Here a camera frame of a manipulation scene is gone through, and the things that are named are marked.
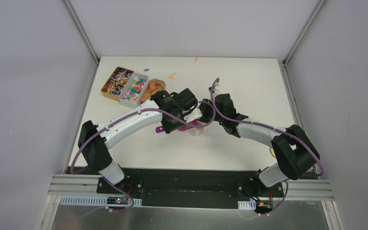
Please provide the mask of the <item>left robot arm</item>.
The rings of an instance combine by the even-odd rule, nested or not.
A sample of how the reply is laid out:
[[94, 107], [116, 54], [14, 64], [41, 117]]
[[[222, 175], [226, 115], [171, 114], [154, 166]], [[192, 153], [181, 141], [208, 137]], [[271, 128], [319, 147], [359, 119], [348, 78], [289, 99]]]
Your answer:
[[185, 125], [195, 125], [202, 116], [198, 100], [189, 89], [180, 93], [157, 91], [150, 99], [116, 120], [94, 124], [91, 120], [82, 125], [78, 139], [79, 153], [88, 168], [109, 181], [109, 188], [116, 194], [126, 190], [126, 176], [109, 153], [118, 142], [131, 134], [155, 123], [161, 130], [171, 133]]

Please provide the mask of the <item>magenta plastic scoop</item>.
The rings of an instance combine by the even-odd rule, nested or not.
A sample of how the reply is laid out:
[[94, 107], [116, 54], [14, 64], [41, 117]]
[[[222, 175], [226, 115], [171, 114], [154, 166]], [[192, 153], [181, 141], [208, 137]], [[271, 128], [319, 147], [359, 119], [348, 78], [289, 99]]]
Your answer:
[[[192, 125], [201, 125], [201, 123], [200, 123], [200, 122], [198, 122], [198, 121], [196, 121], [196, 120], [191, 121], [191, 122], [190, 122], [190, 124], [192, 124]], [[192, 128], [193, 128], [193, 126], [182, 125], [181, 127], [179, 127], [179, 128], [178, 128], [178, 130], [179, 130], [179, 131], [188, 131], [188, 130], [190, 130], [190, 129], [192, 129]], [[156, 132], [156, 133], [167, 133], [167, 132], [164, 130], [163, 126], [158, 126], [158, 127], [156, 127], [156, 128], [155, 128], [155, 132]]]

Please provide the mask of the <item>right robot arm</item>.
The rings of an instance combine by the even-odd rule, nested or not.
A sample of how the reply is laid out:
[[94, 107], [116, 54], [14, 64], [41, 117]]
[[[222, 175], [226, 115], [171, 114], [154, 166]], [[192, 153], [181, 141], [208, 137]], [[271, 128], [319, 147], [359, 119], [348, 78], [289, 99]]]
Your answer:
[[276, 128], [253, 121], [237, 112], [228, 93], [213, 100], [204, 99], [200, 111], [200, 122], [218, 122], [229, 135], [251, 139], [274, 151], [276, 163], [253, 179], [253, 191], [258, 196], [270, 193], [276, 183], [299, 179], [320, 161], [318, 151], [300, 126]]

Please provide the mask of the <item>clear plastic jar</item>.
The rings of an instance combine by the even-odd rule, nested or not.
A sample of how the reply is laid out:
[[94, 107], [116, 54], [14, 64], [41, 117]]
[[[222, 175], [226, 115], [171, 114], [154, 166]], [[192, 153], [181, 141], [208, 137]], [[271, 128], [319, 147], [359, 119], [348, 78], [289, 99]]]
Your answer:
[[204, 129], [201, 127], [192, 127], [188, 129], [188, 133], [192, 136], [200, 136], [203, 133]]

